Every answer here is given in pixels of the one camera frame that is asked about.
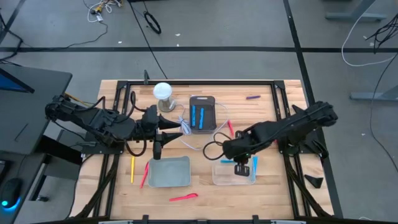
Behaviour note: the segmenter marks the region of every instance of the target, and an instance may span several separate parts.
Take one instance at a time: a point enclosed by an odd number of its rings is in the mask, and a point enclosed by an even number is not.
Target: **clear plastic container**
[[[222,157],[213,162],[213,183],[215,185],[250,185],[256,182],[256,175],[253,172],[253,160],[249,159],[246,164],[250,168],[250,175],[244,177],[234,173],[235,162]]]

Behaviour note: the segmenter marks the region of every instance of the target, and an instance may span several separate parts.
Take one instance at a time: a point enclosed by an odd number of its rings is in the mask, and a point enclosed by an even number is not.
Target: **white cable on floor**
[[[87,12],[87,21],[88,21],[88,22],[98,22],[98,19],[96,19],[96,20],[94,20],[94,21],[91,21],[91,20],[90,20],[90,14],[91,14],[91,10],[92,10],[95,6],[97,6],[97,5],[99,5],[99,4],[102,4],[103,2],[104,2],[104,0],[101,0],[99,3],[92,5],[92,6],[88,9],[88,12]],[[115,5],[115,4],[116,4],[116,3],[113,3],[113,2],[108,1],[107,3],[105,3],[104,8],[106,9],[106,11],[107,11],[108,13],[111,13],[111,12],[112,12],[112,7],[111,7],[110,5]]]
[[[220,104],[220,103],[216,103],[216,104],[222,106],[223,108],[225,108],[225,110],[226,110],[226,112],[227,112],[227,117],[226,117],[226,120],[224,121],[224,123],[223,123],[220,127],[218,127],[218,128],[216,129],[216,131],[214,131],[214,133],[209,137],[209,141],[208,141],[208,142],[212,141],[213,136],[214,136],[221,128],[223,128],[223,127],[225,126],[225,124],[228,122],[228,119],[229,119],[229,118],[228,118],[228,116],[229,116],[228,108],[227,108],[226,106]],[[178,122],[181,124],[180,130],[182,131],[182,133],[183,133],[184,135],[191,135],[191,134],[192,134],[192,130],[191,130],[191,127],[190,127],[190,125],[189,125],[189,122],[186,121],[186,120],[184,120],[183,117],[182,117],[183,114],[184,114],[184,111],[185,111],[185,107],[184,107],[184,105],[181,105],[181,104],[179,104],[179,105],[182,106],[182,108],[183,108],[183,111],[182,111],[181,116],[178,116]],[[203,149],[203,147],[200,147],[200,148],[193,147],[193,146],[189,145],[188,143],[186,143],[185,141],[183,141],[182,139],[179,139],[179,140],[180,140],[182,143],[184,143],[184,145],[188,146],[189,148],[191,148],[191,149],[193,149],[193,150],[202,150],[202,149]]]
[[[360,220],[370,220],[370,221],[372,221],[370,218],[368,218],[368,217],[361,217],[361,218],[359,218]]]
[[[380,62],[370,62],[370,63],[365,63],[365,64],[362,64],[362,65],[355,65],[355,64],[352,64],[352,63],[347,62],[346,58],[344,57],[344,46],[346,45],[347,40],[349,39],[349,37],[350,37],[350,35],[351,35],[351,33],[352,33],[354,27],[355,27],[356,24],[359,22],[359,20],[362,18],[362,16],[366,13],[366,11],[367,11],[373,4],[374,4],[374,3],[372,3],[372,4],[362,13],[362,15],[355,21],[353,27],[351,28],[351,30],[349,31],[349,33],[348,33],[348,35],[347,35],[346,40],[344,41],[343,45],[341,46],[341,56],[343,57],[344,62],[345,62],[347,65],[349,65],[349,66],[352,66],[352,67],[362,67],[362,66],[367,66],[367,65],[376,65],[376,64],[379,64],[379,63],[388,62],[388,61],[390,61],[390,60],[392,60],[392,59],[394,58],[394,57],[391,57],[391,58],[382,60],[382,61],[380,61]]]

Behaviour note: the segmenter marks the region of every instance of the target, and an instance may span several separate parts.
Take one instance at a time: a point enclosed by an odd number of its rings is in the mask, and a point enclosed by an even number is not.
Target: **gray tray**
[[[149,160],[150,187],[184,187],[191,184],[191,165],[188,156]]]

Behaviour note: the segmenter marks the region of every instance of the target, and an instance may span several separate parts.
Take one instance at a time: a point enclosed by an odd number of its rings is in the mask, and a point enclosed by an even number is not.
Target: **wooden table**
[[[112,108],[117,80],[103,80],[99,89],[98,98],[106,97],[106,107]],[[285,80],[287,98],[290,105],[306,108],[303,88],[300,80]],[[136,86],[132,88],[137,95],[136,105],[146,108],[157,104],[152,94],[153,86]],[[217,125],[229,118],[234,130],[243,130],[256,122],[275,121],[275,111],[271,95],[271,88],[256,85],[179,85],[173,86],[173,97],[179,104],[189,108],[190,95],[211,95],[216,102],[228,107],[229,114],[221,106],[216,106]],[[246,96],[261,95],[255,100],[246,100]],[[170,113],[162,113],[167,119],[176,121],[183,108],[177,106]],[[132,118],[140,119],[142,113],[134,111]],[[183,117],[189,120],[189,114]],[[222,132],[229,135],[228,127]],[[208,141],[209,135],[182,136],[192,146],[201,147]],[[130,142],[130,147],[139,152],[142,143]],[[211,146],[206,150],[209,156],[217,156],[221,152],[219,146]],[[151,188],[145,184],[143,189],[139,184],[144,173],[147,161],[152,157],[152,144],[148,144],[147,152],[137,157],[135,161],[134,183],[130,183],[131,155],[125,150],[119,161],[116,188],[113,197],[112,219],[141,219],[149,215],[150,219],[251,219],[252,215],[259,215],[260,219],[293,218],[290,205],[289,188],[282,155],[275,144],[257,153],[259,157],[257,180],[254,185],[215,185],[211,177],[211,163],[203,157],[201,151],[194,151],[182,144],[178,139],[168,143],[162,157],[188,156],[191,162],[192,181],[189,187]],[[100,175],[102,155],[95,155],[88,160],[80,171],[80,178],[76,187],[76,198],[71,215],[76,215],[89,201],[97,189]],[[304,174],[315,177],[324,177],[323,168],[318,156],[301,154]],[[305,184],[315,200],[330,214],[333,214],[330,196],[326,181],[320,189],[315,189],[305,181]],[[170,198],[197,193],[199,197],[178,202],[169,202]],[[300,207],[300,214],[304,215],[302,198],[296,187],[296,195]],[[101,212],[104,213],[105,198],[101,203]]]

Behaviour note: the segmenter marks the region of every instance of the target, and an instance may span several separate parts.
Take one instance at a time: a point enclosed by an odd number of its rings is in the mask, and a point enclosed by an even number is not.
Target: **yellow pencil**
[[[131,183],[134,182],[134,160],[135,160],[135,157],[132,156],[131,157]]]

